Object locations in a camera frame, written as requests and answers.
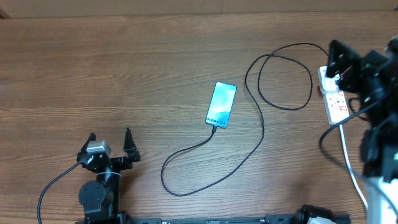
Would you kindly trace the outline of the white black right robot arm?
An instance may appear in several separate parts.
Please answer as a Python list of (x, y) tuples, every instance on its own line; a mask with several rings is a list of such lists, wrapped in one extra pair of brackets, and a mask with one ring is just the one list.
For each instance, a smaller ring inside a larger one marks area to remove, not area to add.
[(328, 128), (319, 138), (321, 153), (346, 172), (349, 168), (329, 154), (323, 140), (335, 128), (361, 114), (370, 125), (359, 146), (364, 164), (353, 174), (366, 183), (368, 223), (397, 223), (397, 38), (386, 46), (385, 57), (372, 50), (364, 56), (339, 40), (329, 44), (326, 75), (338, 75), (340, 90), (357, 94), (361, 109)]

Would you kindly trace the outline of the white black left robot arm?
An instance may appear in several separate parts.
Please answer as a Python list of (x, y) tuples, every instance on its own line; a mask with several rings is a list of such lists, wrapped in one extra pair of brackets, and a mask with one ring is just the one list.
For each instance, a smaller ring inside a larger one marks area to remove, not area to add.
[(125, 129), (123, 151), (125, 156), (112, 158), (108, 142), (98, 141), (96, 134), (91, 133), (76, 155), (76, 164), (48, 183), (40, 194), (38, 223), (42, 223), (40, 210), (46, 191), (78, 166), (96, 174), (96, 179), (83, 184), (78, 193), (84, 210), (83, 223), (133, 223), (128, 212), (120, 210), (121, 171), (132, 169), (132, 163), (141, 160), (129, 128)]

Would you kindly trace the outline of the Samsung Galaxy smartphone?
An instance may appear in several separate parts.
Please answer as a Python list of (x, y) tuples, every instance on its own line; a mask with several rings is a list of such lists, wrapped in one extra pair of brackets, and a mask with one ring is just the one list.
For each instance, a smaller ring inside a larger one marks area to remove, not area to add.
[(211, 97), (205, 123), (219, 128), (227, 128), (236, 96), (235, 85), (216, 82)]

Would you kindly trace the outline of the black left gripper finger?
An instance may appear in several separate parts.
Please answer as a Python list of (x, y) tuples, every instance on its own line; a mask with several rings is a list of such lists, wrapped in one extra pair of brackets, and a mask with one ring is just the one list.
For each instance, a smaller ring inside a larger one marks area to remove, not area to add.
[(141, 160), (141, 155), (137, 149), (137, 146), (134, 143), (132, 133), (129, 128), (125, 129), (123, 151), (127, 154), (127, 158), (131, 162), (138, 162)]
[(88, 137), (86, 143), (85, 143), (85, 144), (83, 145), (83, 147), (81, 148), (80, 152), (77, 153), (77, 156), (76, 156), (76, 161), (77, 161), (77, 162), (80, 162), (80, 161), (81, 161), (81, 158), (82, 158), (84, 155), (87, 154), (87, 147), (88, 147), (88, 144), (89, 144), (90, 142), (92, 142), (92, 141), (95, 141), (95, 140), (96, 140), (96, 134), (95, 134), (95, 133), (91, 133), (91, 134), (89, 135), (89, 137)]

